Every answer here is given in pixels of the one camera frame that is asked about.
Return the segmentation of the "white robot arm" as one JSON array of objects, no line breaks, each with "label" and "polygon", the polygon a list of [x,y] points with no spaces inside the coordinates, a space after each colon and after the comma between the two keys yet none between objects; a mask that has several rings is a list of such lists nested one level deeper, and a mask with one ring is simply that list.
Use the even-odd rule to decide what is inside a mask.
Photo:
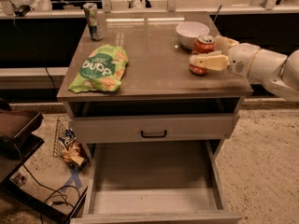
[{"label": "white robot arm", "polygon": [[198,69],[228,69],[236,76],[259,82],[267,91],[280,98],[299,101],[298,50],[287,56],[250,43],[239,43],[221,35],[204,35],[196,41],[207,42],[213,50],[192,53],[190,65],[193,72]]}]

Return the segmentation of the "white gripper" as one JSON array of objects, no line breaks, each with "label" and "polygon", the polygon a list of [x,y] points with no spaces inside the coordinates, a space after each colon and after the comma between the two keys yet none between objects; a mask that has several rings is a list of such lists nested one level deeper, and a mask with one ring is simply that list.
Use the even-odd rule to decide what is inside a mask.
[{"label": "white gripper", "polygon": [[230,64],[229,71],[232,74],[246,77],[255,55],[261,49],[249,43],[238,44],[238,41],[222,35],[215,37],[215,44],[216,50],[220,51],[193,54],[190,57],[190,64],[214,71],[222,71]]}]

